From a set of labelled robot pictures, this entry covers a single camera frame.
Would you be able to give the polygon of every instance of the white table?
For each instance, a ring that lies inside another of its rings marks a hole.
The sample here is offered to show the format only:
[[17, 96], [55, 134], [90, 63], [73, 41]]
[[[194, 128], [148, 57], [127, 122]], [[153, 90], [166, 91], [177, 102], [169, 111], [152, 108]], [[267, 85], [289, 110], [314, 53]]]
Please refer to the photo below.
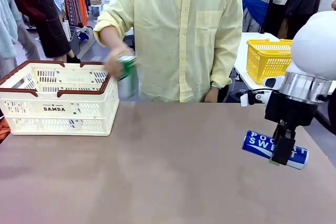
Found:
[[[270, 39], [270, 41], [279, 41], [279, 39], [273, 36], [272, 34], [268, 33], [265, 34], [243, 33], [241, 36], [241, 41], [238, 48], [237, 60], [235, 62], [234, 68], [236, 69], [237, 73], [240, 75], [241, 79], [244, 81], [244, 83], [249, 89], [262, 89], [265, 88], [265, 86], [256, 84], [246, 70], [247, 50], [248, 50], [246, 42], [249, 39]], [[331, 94], [335, 90], [335, 88], [336, 88], [336, 81], [333, 81], [329, 90], [329, 94]]]

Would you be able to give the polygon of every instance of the shirt pocket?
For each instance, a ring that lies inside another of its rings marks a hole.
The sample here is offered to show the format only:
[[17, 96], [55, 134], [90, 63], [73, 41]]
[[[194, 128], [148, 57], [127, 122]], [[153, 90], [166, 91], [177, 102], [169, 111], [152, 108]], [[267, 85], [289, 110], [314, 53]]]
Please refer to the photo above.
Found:
[[215, 36], [222, 11], [197, 12], [195, 45], [206, 47], [215, 42]]

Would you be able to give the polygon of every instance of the table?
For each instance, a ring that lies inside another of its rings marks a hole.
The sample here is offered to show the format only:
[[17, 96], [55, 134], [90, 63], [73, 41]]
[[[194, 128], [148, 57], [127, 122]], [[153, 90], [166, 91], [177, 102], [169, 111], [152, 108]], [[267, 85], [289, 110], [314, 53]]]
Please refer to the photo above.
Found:
[[304, 170], [241, 150], [274, 129], [262, 105], [121, 102], [108, 137], [11, 135], [1, 222], [334, 224], [336, 169], [303, 128]]
[[[279, 39], [274, 35], [268, 33], [264, 34], [243, 33], [241, 36], [241, 41], [238, 48], [237, 60], [234, 64], [234, 68], [249, 89], [262, 89], [265, 86], [256, 84], [246, 70], [247, 50], [248, 50], [246, 42], [250, 39], [269, 39], [270, 41], [279, 41]], [[333, 81], [329, 89], [329, 94], [332, 94], [335, 88], [336, 88], [336, 81]]]

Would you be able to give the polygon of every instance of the black pants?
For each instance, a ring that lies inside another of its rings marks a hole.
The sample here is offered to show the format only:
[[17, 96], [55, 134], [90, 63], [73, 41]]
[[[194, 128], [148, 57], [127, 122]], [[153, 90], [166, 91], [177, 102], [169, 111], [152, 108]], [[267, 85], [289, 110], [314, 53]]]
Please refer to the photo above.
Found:
[[221, 88], [218, 92], [217, 102], [223, 102], [227, 96], [227, 91], [229, 90], [229, 85]]
[[270, 33], [275, 37], [278, 36], [285, 15], [285, 10], [285, 5], [271, 4], [267, 20], [265, 21], [266, 33]]
[[296, 33], [304, 26], [309, 20], [310, 15], [303, 15], [297, 17], [289, 17], [288, 18], [288, 31], [287, 31], [287, 39], [294, 39]]

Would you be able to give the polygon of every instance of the basket label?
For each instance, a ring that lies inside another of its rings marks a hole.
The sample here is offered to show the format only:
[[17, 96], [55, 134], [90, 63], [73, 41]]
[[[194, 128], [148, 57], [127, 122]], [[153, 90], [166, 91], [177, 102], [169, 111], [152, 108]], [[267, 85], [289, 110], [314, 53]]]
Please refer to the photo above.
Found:
[[64, 108], [56, 108], [56, 107], [43, 107], [44, 111], [65, 111]]
[[43, 110], [44, 111], [63, 111], [65, 112], [65, 108], [62, 104], [55, 105], [55, 104], [43, 104]]

